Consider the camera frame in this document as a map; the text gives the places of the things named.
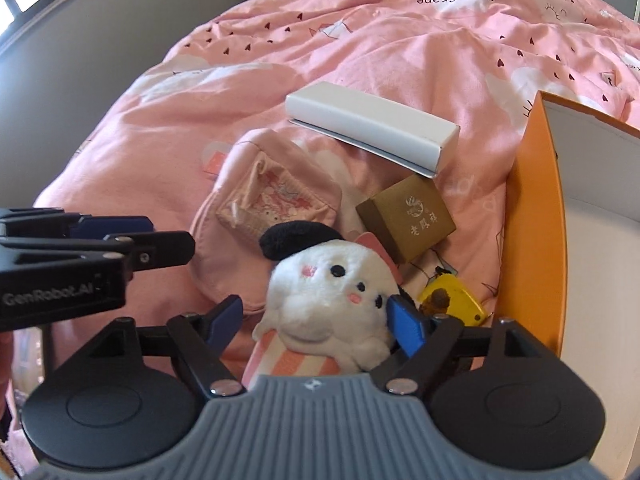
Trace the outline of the yellow tape measure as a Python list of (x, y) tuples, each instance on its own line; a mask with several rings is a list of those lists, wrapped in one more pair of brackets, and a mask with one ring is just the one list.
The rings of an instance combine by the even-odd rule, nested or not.
[(425, 316), (446, 314), (458, 318), (465, 326), (481, 326), (489, 316), (460, 278), (441, 266), (436, 266), (435, 275), (420, 293), (418, 303)]

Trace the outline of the brown square gift box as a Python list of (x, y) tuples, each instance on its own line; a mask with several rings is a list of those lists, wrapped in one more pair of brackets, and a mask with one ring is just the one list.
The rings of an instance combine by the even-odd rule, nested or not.
[(356, 207), (366, 229), (394, 263), (408, 263), (457, 227), (432, 179), (413, 174)]

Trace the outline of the orange storage box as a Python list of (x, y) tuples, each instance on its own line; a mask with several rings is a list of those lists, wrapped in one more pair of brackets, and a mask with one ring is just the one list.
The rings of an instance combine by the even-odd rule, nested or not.
[(541, 92), (506, 179), (496, 315), (515, 318), (600, 396), (593, 465), (639, 469), (639, 133)]

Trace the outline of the long white box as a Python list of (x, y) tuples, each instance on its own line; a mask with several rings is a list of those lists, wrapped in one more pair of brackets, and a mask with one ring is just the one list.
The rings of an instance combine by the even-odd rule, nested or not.
[(434, 178), (454, 157), (460, 127), (372, 94), (316, 82), (285, 98), (294, 124)]

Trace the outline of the pink patterned duvet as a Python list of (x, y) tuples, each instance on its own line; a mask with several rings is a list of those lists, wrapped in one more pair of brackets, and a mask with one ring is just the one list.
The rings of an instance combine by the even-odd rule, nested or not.
[(160, 324), (241, 296), (242, 372), (273, 223), (362, 230), (357, 207), (437, 170), (456, 230), (438, 264), (495, 307), (506, 178), (539, 92), (639, 121), (639, 26), (602, 0), (248, 0), (198, 26), (116, 101), (40, 207), (194, 229), (190, 266), (141, 274), (126, 313)]

